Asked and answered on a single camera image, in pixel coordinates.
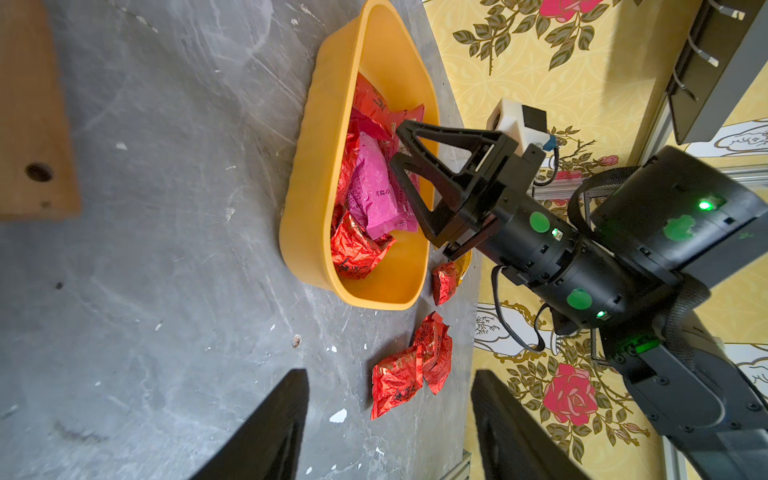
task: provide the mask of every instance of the red snack bag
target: red snack bag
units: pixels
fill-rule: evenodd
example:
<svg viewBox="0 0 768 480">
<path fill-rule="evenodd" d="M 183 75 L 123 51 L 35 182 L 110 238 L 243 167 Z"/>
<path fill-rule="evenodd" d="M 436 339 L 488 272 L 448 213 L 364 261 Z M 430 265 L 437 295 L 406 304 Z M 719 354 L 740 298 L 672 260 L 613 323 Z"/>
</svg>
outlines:
<svg viewBox="0 0 768 480">
<path fill-rule="evenodd" d="M 372 240 L 346 211 L 331 236 L 333 266 L 339 275 L 361 280 L 376 268 L 396 241 L 388 234 Z"/>
<path fill-rule="evenodd" d="M 448 330 L 448 326 L 442 322 L 442 317 L 437 312 L 430 313 L 422 322 L 413 337 L 413 345 L 422 347 L 423 369 L 429 371 L 437 361 L 440 353 L 442 337 Z"/>
<path fill-rule="evenodd" d="M 356 108 L 349 115 L 349 127 L 346 131 L 344 155 L 341 159 L 341 171 L 339 172 L 339 184 L 336 186 L 335 205 L 343 205 L 349 191 L 349 182 L 355 173 L 357 156 L 360 153 L 360 132 L 368 134 L 378 141 L 388 141 L 387 132 L 370 118 L 366 117 Z"/>
<path fill-rule="evenodd" d="M 408 402 L 422 388 L 422 347 L 386 357 L 373 367 L 373 410 L 371 420 Z"/>
<path fill-rule="evenodd" d="M 442 339 L 440 341 L 440 352 L 435 360 L 435 365 L 427 371 L 424 370 L 424 380 L 429 384 L 432 393 L 442 390 L 448 375 L 451 373 L 451 358 L 453 357 L 453 339 L 448 335 L 448 326 L 445 326 Z"/>
<path fill-rule="evenodd" d="M 382 143 L 382 152 L 384 153 L 384 158 L 386 158 L 387 161 L 392 160 L 392 157 L 394 157 L 395 154 L 400 150 L 400 139 L 396 132 L 397 127 L 399 127 L 404 120 L 424 120 L 424 105 L 419 105 L 412 110 L 395 111 L 389 114 L 389 128 L 387 131 L 390 132 L 391 141 L 385 144 Z"/>
<path fill-rule="evenodd" d="M 386 106 L 384 97 L 378 90 L 376 90 L 376 87 L 374 87 L 371 82 L 360 73 L 357 74 L 355 96 L 352 100 L 352 106 L 377 123 L 390 136 L 394 133 L 389 130 L 389 109 Z"/>
<path fill-rule="evenodd" d="M 444 263 L 432 272 L 432 298 L 435 305 L 442 305 L 456 293 L 458 271 L 453 262 Z"/>
</svg>

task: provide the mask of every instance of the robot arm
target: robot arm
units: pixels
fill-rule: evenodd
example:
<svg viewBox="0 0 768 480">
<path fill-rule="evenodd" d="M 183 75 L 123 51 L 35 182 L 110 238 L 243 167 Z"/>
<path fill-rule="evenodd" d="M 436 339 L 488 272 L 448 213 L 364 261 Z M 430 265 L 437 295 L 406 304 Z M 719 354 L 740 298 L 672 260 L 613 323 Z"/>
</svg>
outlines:
<svg viewBox="0 0 768 480">
<path fill-rule="evenodd" d="M 530 128 L 525 120 L 515 125 L 510 133 Z M 556 333 L 599 329 L 607 360 L 634 400 L 703 478 L 764 478 L 768 405 L 693 308 L 709 288 L 768 250 L 768 205 L 666 147 L 641 168 L 586 180 L 571 198 L 567 223 L 527 195 L 545 158 L 540 141 L 523 150 L 519 138 L 500 131 L 411 121 L 398 135 L 409 154 L 397 154 L 390 165 L 433 244 L 447 244 L 452 260 L 480 250 L 499 265 L 496 275 L 526 285 L 552 308 Z M 420 138 L 471 156 L 454 173 Z M 433 210 L 408 172 L 441 194 Z M 590 189 L 613 192 L 591 215 L 594 231 L 578 206 Z"/>
</svg>

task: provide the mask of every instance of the yellow wallpaper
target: yellow wallpaper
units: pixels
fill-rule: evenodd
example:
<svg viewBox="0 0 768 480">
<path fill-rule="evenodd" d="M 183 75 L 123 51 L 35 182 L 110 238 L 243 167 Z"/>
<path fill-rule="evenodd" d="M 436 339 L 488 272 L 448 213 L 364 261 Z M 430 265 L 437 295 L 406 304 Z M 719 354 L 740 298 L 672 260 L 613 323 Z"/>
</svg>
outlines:
<svg viewBox="0 0 768 480">
<path fill-rule="evenodd" d="M 553 4 L 565 3 L 571 10 L 561 18 L 570 20 L 551 18 L 548 29 L 539 35 L 542 12 L 552 13 Z M 580 130 L 580 139 L 594 140 L 594 158 L 617 155 L 626 163 L 640 153 L 636 142 L 646 136 L 699 5 L 700 0 L 654 0 L 640 5 L 631 0 L 430 0 L 425 8 L 465 126 L 485 127 L 498 100 L 510 98 L 546 110 L 551 126 Z M 579 8 L 588 12 L 579 13 Z M 596 19 L 584 20 L 597 13 Z M 506 23 L 499 23 L 498 15 Z M 530 17 L 530 29 L 525 30 L 521 24 Z M 558 40 L 551 35 L 572 22 L 577 24 L 572 56 L 550 69 L 552 58 L 563 48 L 552 47 L 549 40 L 555 45 Z M 492 25 L 506 26 L 493 30 Z M 495 46 L 486 49 L 488 56 L 481 59 L 488 41 L 478 37 L 487 35 L 490 28 L 497 37 Z M 519 29 L 525 31 L 513 33 Z M 468 34 L 481 40 L 476 47 Z M 508 45 L 503 45 L 505 35 Z M 583 37 L 592 39 L 585 45 Z M 497 55 L 499 41 L 503 49 Z"/>
<path fill-rule="evenodd" d="M 699 5 L 700 0 L 639 5 L 631 0 L 428 0 L 425 8 L 465 126 L 484 128 L 500 98 L 546 110 L 565 170 L 587 176 L 636 161 Z M 483 267 L 480 301 L 490 302 L 491 265 L 484 260 Z M 502 299 L 516 305 L 521 318 L 530 319 L 540 305 L 525 288 L 505 282 L 501 290 Z M 551 327 L 544 324 L 542 329 Z M 550 349 L 531 359 L 537 369 L 533 373 L 525 369 L 530 365 L 524 356 L 480 349 L 473 367 L 491 369 L 510 388 L 516 386 L 531 414 L 545 418 L 544 427 L 571 458 L 578 455 L 594 480 L 661 478 L 659 438 L 625 398 L 620 376 L 588 365 L 586 339 L 568 340 L 555 347 L 557 355 Z M 584 396 L 579 398 L 595 394 L 599 403 L 587 400 L 589 419 L 583 425 L 544 407 L 548 396 L 542 388 L 552 388 L 555 376 L 562 377 L 560 369 L 594 385 L 594 390 L 580 391 Z M 482 465 L 471 409 L 465 447 L 475 465 Z M 478 467 L 472 469 L 473 480 L 483 478 Z"/>
<path fill-rule="evenodd" d="M 493 304 L 493 293 L 491 290 L 490 282 L 488 278 L 490 276 L 491 268 L 493 264 L 487 258 L 483 258 L 483 284 L 480 289 L 479 302 Z M 538 307 L 541 305 L 541 301 L 533 292 L 523 286 L 515 286 L 514 284 L 502 280 L 499 284 L 499 296 L 504 300 L 507 300 L 510 304 L 517 304 L 516 309 L 523 311 L 523 315 L 527 318 L 528 322 L 532 320 L 533 315 Z M 511 316 L 509 310 L 506 309 L 505 318 L 509 321 Z M 551 316 L 548 312 L 545 312 L 541 318 L 541 330 L 543 336 L 547 337 L 551 333 Z M 604 387 L 597 390 L 597 394 L 600 392 L 606 392 L 609 398 L 610 408 L 603 408 L 609 405 L 600 404 L 598 410 L 589 415 L 589 420 L 585 424 L 590 432 L 582 432 L 585 435 L 580 436 L 577 434 L 571 435 L 571 441 L 578 438 L 583 443 L 584 454 L 581 457 L 581 467 L 593 480 L 615 480 L 620 476 L 623 480 L 657 480 L 663 478 L 663 458 L 661 454 L 661 442 L 658 435 L 655 434 L 650 426 L 650 423 L 642 414 L 640 409 L 631 400 L 626 400 L 626 389 L 622 382 L 621 376 L 608 369 L 598 370 L 594 369 L 586 359 L 588 351 L 584 348 L 584 341 L 589 338 L 588 333 L 582 333 L 578 340 L 570 341 L 566 340 L 566 343 L 579 347 L 577 355 L 579 360 L 576 363 L 577 368 L 580 370 L 588 370 L 585 365 L 589 365 L 589 377 L 593 382 L 600 376 L 600 381 L 604 383 Z M 513 380 L 513 376 L 508 369 L 517 369 L 518 365 L 527 366 L 528 361 L 531 360 L 534 363 L 541 363 L 544 366 L 549 367 L 550 358 L 554 359 L 556 363 L 567 363 L 567 354 L 565 349 L 562 349 L 557 355 L 553 355 L 550 349 L 545 350 L 545 353 L 541 357 L 531 356 L 530 354 L 518 355 L 515 357 L 504 356 L 498 353 L 494 354 L 482 349 L 475 349 L 475 354 L 472 358 L 472 371 L 477 369 L 490 369 L 498 378 L 502 381 Z M 552 375 L 546 375 L 543 383 L 546 385 L 551 380 Z M 521 399 L 524 404 L 533 399 L 531 396 L 526 396 Z M 620 424 L 617 418 L 617 413 L 621 410 L 624 413 L 620 414 L 621 417 L 626 414 L 626 418 Z M 541 419 L 540 410 L 531 410 L 530 413 L 536 419 Z M 601 427 L 599 432 L 595 433 L 595 417 L 601 417 L 599 422 Z M 568 425 L 568 428 L 573 429 L 573 425 L 569 425 L 569 422 L 561 423 L 554 415 L 549 416 L 548 421 L 543 422 L 544 427 L 548 425 Z M 607 429 L 612 429 L 614 434 L 613 442 L 611 436 L 607 433 Z M 464 448 L 468 452 L 472 452 L 475 460 L 475 465 L 479 468 L 472 469 L 472 480 L 482 480 L 484 478 L 482 472 L 482 464 L 479 461 L 480 452 L 477 440 L 477 428 L 475 427 L 475 416 L 472 409 L 468 409 L 467 412 L 467 428 L 465 431 L 465 444 Z M 573 457 L 573 445 L 571 445 L 571 458 Z"/>
</svg>

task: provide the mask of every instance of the wooden board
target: wooden board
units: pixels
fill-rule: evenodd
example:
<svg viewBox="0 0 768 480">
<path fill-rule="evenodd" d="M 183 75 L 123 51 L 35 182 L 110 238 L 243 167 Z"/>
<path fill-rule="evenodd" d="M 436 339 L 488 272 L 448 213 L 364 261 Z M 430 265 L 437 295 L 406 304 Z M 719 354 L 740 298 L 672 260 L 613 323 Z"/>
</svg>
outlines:
<svg viewBox="0 0 768 480">
<path fill-rule="evenodd" d="M 0 220 L 59 219 L 80 195 L 48 13 L 0 1 Z"/>
</svg>

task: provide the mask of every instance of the snack packet on floor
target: snack packet on floor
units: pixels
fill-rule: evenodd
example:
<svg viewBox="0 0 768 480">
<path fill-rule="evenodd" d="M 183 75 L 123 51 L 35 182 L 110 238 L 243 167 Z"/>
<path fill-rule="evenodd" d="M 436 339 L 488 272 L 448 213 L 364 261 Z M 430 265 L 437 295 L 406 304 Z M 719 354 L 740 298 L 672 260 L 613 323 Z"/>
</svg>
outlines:
<svg viewBox="0 0 768 480">
<path fill-rule="evenodd" d="M 445 326 L 440 341 L 440 351 L 435 359 L 435 365 L 427 371 L 424 369 L 424 380 L 429 384 L 429 389 L 435 395 L 438 394 L 448 375 L 451 373 L 451 360 L 453 357 L 453 339 L 448 335 L 448 326 Z"/>
<path fill-rule="evenodd" d="M 440 306 L 456 293 L 458 271 L 453 262 L 439 265 L 432 271 L 432 298 Z"/>
<path fill-rule="evenodd" d="M 339 275 L 354 280 L 366 278 L 397 240 L 385 234 L 371 239 L 346 211 L 331 236 L 331 257 Z"/>
<path fill-rule="evenodd" d="M 371 420 L 408 402 L 422 388 L 422 347 L 386 357 L 373 367 Z"/>
<path fill-rule="evenodd" d="M 447 330 L 448 326 L 442 322 L 442 317 L 437 312 L 430 313 L 416 330 L 413 345 L 422 347 L 422 368 L 425 372 L 435 365 L 440 353 L 442 338 Z"/>
</svg>

